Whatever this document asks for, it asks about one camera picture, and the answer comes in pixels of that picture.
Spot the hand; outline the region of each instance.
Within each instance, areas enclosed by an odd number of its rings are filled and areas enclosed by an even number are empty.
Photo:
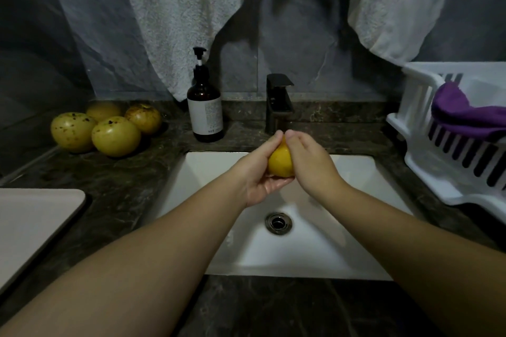
[[[268,194],[291,183],[294,178],[283,179],[267,174],[267,161],[272,152],[281,144],[283,132],[277,131],[253,152],[242,157],[229,172],[244,181],[246,207],[265,200]]]
[[[285,139],[297,181],[310,196],[321,203],[329,192],[347,186],[330,155],[311,136],[287,130]]]

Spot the gray wall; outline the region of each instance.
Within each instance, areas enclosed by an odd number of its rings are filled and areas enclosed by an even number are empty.
[[[128,0],[60,0],[99,98],[167,98]],[[210,52],[224,97],[262,97],[269,72],[300,98],[398,99],[399,70],[360,46],[348,0],[245,0]],[[505,0],[447,0],[418,60],[503,60]]]
[[[0,177],[54,147],[52,118],[92,94],[58,0],[2,0]]]

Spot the amber glass bottle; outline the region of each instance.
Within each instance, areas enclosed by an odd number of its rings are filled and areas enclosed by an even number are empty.
[[[210,143],[223,137],[223,112],[221,93],[209,83],[209,69],[202,64],[205,51],[205,48],[193,47],[198,64],[193,69],[195,83],[188,90],[186,97],[195,138]]]

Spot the dish rack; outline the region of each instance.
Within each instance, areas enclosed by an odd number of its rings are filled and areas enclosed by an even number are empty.
[[[447,205],[478,204],[506,224],[506,141],[451,133],[431,104],[445,82],[458,83],[474,107],[506,105],[506,62],[412,62],[399,112],[387,122],[406,140],[406,164]]]

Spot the sink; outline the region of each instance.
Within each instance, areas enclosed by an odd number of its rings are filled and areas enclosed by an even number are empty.
[[[190,152],[171,172],[143,224],[166,214],[246,155],[243,152]],[[413,203],[370,156],[331,155],[341,176],[388,204],[423,219]],[[276,218],[292,227],[270,232]],[[295,180],[239,216],[212,259],[207,274],[392,280],[382,266]]]

